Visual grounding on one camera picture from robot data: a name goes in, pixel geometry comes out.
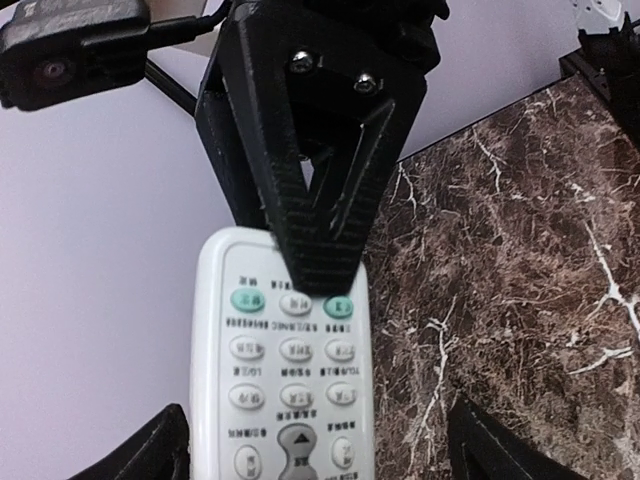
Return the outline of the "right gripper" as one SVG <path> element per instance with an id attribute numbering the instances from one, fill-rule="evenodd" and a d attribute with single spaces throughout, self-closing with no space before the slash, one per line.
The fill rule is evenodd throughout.
<path id="1" fill-rule="evenodd" d="M 235 1 L 195 123 L 240 226 L 268 230 L 295 289 L 352 286 L 440 62 L 444 1 Z"/>

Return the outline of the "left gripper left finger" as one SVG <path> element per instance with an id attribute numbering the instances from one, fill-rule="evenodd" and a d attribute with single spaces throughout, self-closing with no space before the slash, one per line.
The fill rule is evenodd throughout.
<path id="1" fill-rule="evenodd" d="M 115 450 L 70 480 L 188 480 L 189 425 L 169 404 Z"/>

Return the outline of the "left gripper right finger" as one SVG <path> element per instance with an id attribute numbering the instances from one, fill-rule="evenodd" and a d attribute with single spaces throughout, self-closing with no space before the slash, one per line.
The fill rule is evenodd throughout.
<path id="1" fill-rule="evenodd" d="M 518 438 L 466 396 L 448 415 L 452 477 L 463 480 L 582 480 Z"/>

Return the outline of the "white remote control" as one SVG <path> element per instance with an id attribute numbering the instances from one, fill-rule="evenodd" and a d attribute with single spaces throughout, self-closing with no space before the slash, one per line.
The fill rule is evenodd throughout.
<path id="1" fill-rule="evenodd" d="M 194 479 L 371 479 L 367 275 L 297 291 L 270 234 L 228 227 L 197 266 L 190 364 Z"/>

